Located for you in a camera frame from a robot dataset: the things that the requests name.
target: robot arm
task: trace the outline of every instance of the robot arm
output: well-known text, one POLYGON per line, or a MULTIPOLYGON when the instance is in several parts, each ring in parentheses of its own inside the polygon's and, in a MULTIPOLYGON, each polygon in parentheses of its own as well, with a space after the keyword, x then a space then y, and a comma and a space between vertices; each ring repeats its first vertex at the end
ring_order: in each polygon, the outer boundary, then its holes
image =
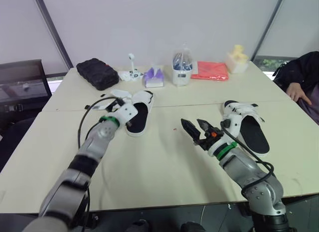
POLYGON ((88 203, 87 189, 95 169, 120 125, 138 113, 130 103, 100 119, 42 202, 39 218, 23 232, 67 232, 81 219, 88 203))
POLYGON ((206 139, 200 139, 200 132, 187 120, 182 126, 193 138, 194 143, 207 150, 210 156, 219 160, 219 165, 242 189, 248 200, 256 232, 289 232, 286 207, 282 203, 284 190, 274 175, 263 172, 257 163, 223 131, 211 126, 207 121, 197 120, 205 131, 206 139))

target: black pouch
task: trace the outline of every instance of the black pouch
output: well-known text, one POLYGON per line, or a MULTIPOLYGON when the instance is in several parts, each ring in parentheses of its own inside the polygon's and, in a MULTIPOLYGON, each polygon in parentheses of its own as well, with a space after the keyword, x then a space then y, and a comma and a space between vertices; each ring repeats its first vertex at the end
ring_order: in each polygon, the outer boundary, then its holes
POLYGON ((119 82, 116 70, 96 58, 77 64, 76 69, 81 76, 99 91, 105 90, 119 82))

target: white table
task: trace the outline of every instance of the white table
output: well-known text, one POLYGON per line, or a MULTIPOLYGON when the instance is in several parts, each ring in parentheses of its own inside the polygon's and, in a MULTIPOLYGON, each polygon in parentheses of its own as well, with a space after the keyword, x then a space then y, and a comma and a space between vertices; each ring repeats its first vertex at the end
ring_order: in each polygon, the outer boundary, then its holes
MULTIPOLYGON (((145 72, 150 67, 139 67, 145 72)), ((207 105, 224 103, 227 100, 240 102, 282 101, 289 97, 282 92, 268 77, 253 63, 250 62, 247 71, 243 74, 229 74, 227 81, 211 81, 191 79, 189 85, 176 87, 171 82, 171 67, 162 67, 165 71, 165 84, 162 88, 150 88, 155 94, 154 107, 207 105)), ((124 82, 98 91, 82 76, 76 68, 72 68, 54 96, 43 108, 43 111, 75 111, 84 110, 85 105, 101 99, 102 94, 109 93, 112 89, 128 90, 135 93, 146 90, 141 81, 124 82)))
MULTIPOLYGON (((275 166, 285 197, 318 193, 317 124, 291 100, 258 104, 271 148, 263 159, 275 166)), ((89 113, 82 138, 103 113, 89 113)), ((39 114, 0 174, 0 213, 38 212, 77 152, 82 116, 83 111, 39 114)), ((244 200, 217 159, 193 145, 181 118, 194 124, 197 118, 205 119, 219 126, 221 104, 153 108, 147 131, 137 138, 120 129, 92 178, 92 210, 244 200)))

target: pink towel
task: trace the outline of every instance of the pink towel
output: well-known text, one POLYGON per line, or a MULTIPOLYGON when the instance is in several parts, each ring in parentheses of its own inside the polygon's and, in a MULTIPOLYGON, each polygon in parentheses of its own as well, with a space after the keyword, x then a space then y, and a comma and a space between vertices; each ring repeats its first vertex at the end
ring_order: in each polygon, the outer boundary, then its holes
POLYGON ((198 61, 198 74, 193 74, 192 79, 205 79, 205 80, 228 80, 228 72, 225 63, 198 61))

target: green ring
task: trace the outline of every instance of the green ring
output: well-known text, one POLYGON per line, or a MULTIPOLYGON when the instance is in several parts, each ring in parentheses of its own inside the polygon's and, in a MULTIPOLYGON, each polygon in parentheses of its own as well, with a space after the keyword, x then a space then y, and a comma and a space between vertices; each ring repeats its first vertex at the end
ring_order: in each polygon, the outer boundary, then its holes
POLYGON ((118 127, 120 126, 120 122, 113 116, 102 116, 100 118, 102 121, 113 121, 118 127))
POLYGON ((226 154, 228 151, 230 151, 231 149, 235 148, 237 146, 237 142, 232 142, 230 145, 226 146, 224 149, 222 149, 218 155, 216 156, 216 158, 220 161, 226 154))

